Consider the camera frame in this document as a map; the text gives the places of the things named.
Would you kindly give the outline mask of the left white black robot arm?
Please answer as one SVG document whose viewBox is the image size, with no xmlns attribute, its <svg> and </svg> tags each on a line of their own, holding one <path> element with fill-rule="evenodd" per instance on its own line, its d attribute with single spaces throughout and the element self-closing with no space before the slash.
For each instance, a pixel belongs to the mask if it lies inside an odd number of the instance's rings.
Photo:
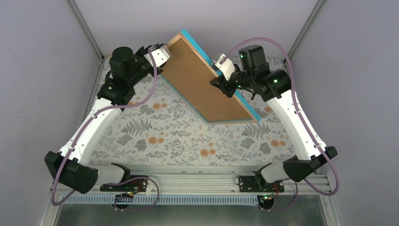
<svg viewBox="0 0 399 226">
<path fill-rule="evenodd" d="M 130 187 L 131 177 L 126 168 L 114 163 L 90 165 L 90 159 L 110 124 L 130 107 L 129 101 L 136 94 L 135 85 L 149 75 L 157 79 L 170 57 L 164 44 L 141 47 L 136 53 L 129 47 L 113 51 L 110 70 L 88 116 L 57 153 L 48 152 L 45 156 L 54 179 L 52 192 L 59 184 L 81 194 L 105 184 L 113 184 L 120 191 Z"/>
</svg>

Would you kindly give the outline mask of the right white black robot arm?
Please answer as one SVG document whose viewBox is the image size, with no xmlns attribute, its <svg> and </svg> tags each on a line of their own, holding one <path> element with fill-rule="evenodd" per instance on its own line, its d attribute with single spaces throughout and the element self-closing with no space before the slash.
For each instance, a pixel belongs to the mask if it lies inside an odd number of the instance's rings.
<svg viewBox="0 0 399 226">
<path fill-rule="evenodd" d="M 239 56 L 241 67 L 225 54 L 220 55 L 212 67 L 222 74 L 210 84 L 227 97 L 232 97 L 238 89 L 248 91 L 254 97 L 259 95 L 277 114 L 295 150 L 292 158 L 281 163 L 270 163 L 256 171 L 256 188 L 266 192 L 276 181 L 291 179 L 300 182 L 336 157 L 336 148 L 327 146 L 316 135 L 300 109 L 289 75 L 282 69 L 271 71 L 264 50 L 259 45 L 241 48 Z"/>
</svg>

